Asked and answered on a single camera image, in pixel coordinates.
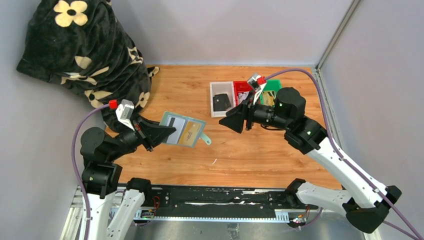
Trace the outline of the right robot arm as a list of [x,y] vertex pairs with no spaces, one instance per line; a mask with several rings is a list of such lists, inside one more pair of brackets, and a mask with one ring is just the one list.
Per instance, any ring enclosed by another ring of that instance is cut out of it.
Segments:
[[346,217],[356,229],[373,233],[400,198],[400,189],[375,180],[344,155],[326,129],[305,115],[305,107],[305,98],[295,88],[284,87],[274,105],[253,103],[249,96],[219,123],[237,133],[250,130],[253,124],[283,130],[290,146],[321,164],[342,185],[342,189],[329,189],[297,178],[285,190],[288,203],[330,210]]

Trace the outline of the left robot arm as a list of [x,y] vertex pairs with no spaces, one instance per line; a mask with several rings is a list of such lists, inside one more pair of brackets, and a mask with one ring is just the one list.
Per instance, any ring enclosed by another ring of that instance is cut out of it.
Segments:
[[84,170],[80,187],[86,214],[81,225],[81,240],[123,240],[139,207],[153,198],[151,181],[133,177],[126,184],[117,212],[110,217],[123,170],[115,161],[134,153],[139,146],[151,152],[176,132],[175,127],[159,125],[141,116],[130,123],[131,127],[115,137],[99,127],[91,127],[81,136]]

